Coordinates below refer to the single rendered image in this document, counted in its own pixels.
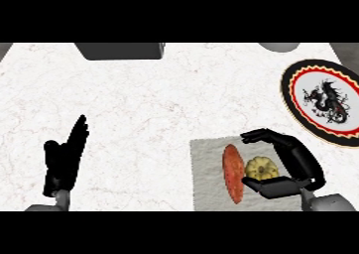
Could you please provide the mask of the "grey placemat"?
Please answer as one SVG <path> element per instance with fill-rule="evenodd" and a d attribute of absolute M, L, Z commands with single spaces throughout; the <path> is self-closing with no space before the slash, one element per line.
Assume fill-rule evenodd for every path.
<path fill-rule="evenodd" d="M 289 173 L 281 165 L 271 144 L 256 142 L 244 144 L 238 136 L 190 141 L 193 172 L 193 205 L 196 211 L 300 211 L 300 197 L 265 199 L 249 188 L 243 190 L 243 200 L 234 203 L 222 172 L 222 153 L 228 144 L 238 150 L 243 161 L 255 156 L 268 157 L 281 176 Z"/>

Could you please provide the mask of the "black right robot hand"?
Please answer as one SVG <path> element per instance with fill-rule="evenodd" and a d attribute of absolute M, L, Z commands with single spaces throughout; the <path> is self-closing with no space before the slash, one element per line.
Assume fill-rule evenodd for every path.
<path fill-rule="evenodd" d="M 264 141 L 272 145 L 277 157 L 289 173 L 287 177 L 255 180 L 243 177 L 241 183 L 267 199 L 317 191 L 326 184 L 318 162 L 299 140 L 271 129 L 252 130 L 240 135 L 244 144 Z"/>

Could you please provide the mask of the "orange sweet potato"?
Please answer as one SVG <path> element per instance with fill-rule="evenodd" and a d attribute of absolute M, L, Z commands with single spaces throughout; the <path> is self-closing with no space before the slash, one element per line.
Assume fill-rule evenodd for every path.
<path fill-rule="evenodd" d="M 243 200 L 244 164 L 238 150 L 228 144 L 222 152 L 222 172 L 228 195 L 234 204 Z"/>

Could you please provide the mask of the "pale grey round object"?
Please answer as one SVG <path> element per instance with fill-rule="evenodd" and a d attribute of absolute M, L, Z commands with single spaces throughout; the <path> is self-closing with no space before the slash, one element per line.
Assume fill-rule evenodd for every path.
<path fill-rule="evenodd" d="M 261 46 L 271 52 L 287 53 L 298 47 L 298 43 L 261 43 Z"/>

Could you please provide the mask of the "dragon print plate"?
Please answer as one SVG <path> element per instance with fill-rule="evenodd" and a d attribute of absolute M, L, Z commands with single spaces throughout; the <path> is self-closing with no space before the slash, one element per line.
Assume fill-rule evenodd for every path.
<path fill-rule="evenodd" d="M 302 60 L 284 70 L 280 95 L 305 130 L 327 143 L 359 148 L 359 74 L 326 60 Z"/>

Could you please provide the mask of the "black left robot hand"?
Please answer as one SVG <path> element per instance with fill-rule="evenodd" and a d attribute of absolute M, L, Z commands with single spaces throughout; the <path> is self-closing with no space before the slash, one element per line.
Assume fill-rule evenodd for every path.
<path fill-rule="evenodd" d="M 67 141 L 63 144 L 54 140 L 44 143 L 47 173 L 42 195 L 45 197 L 52 197 L 60 190 L 73 189 L 88 135 L 86 118 L 80 115 Z"/>

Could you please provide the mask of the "dark grey appliance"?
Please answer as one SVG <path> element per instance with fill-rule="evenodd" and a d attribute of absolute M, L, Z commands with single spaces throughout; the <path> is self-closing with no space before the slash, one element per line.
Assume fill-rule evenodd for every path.
<path fill-rule="evenodd" d="M 89 61 L 160 60 L 163 43 L 75 43 Z"/>

